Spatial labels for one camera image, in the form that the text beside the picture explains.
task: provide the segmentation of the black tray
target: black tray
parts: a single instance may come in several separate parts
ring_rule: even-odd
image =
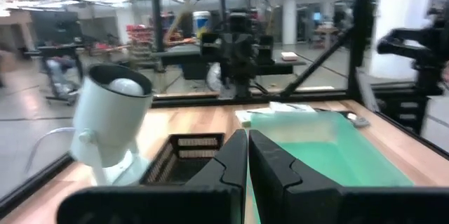
[[[215,156],[224,139],[224,133],[169,135],[140,184],[183,185]]]

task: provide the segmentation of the green tray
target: green tray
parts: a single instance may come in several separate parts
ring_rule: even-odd
[[[251,129],[340,185],[413,185],[337,112],[253,114]]]

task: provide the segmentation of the person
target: person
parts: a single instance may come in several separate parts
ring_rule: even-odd
[[[50,70],[49,74],[60,94],[68,94],[75,91],[75,87],[72,82],[65,78],[65,73],[67,70],[76,67],[76,62],[74,59],[68,55],[64,55],[62,57],[54,56],[47,59],[46,64]]]

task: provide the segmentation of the white lamp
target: white lamp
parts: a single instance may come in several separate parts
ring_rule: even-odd
[[[151,81],[127,67],[100,64],[88,69],[70,153],[92,167],[97,185],[133,184],[146,171],[149,162],[139,155],[135,137],[152,98]]]

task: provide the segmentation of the wooden tabletop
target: wooden tabletop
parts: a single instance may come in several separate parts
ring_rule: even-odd
[[[330,34],[336,31],[338,31],[338,28],[336,27],[318,27],[317,29],[315,29],[315,32],[324,34]]]
[[[416,185],[449,186],[449,161],[398,130],[354,101],[309,103],[329,110],[351,110],[371,126],[360,132]],[[267,105],[187,107],[149,110],[138,136],[142,154],[154,157],[170,133],[226,133],[226,139],[241,128],[235,110]],[[89,167],[74,163],[11,212],[0,224],[54,224],[59,203],[91,184]],[[247,196],[246,222],[256,223],[251,195]]]

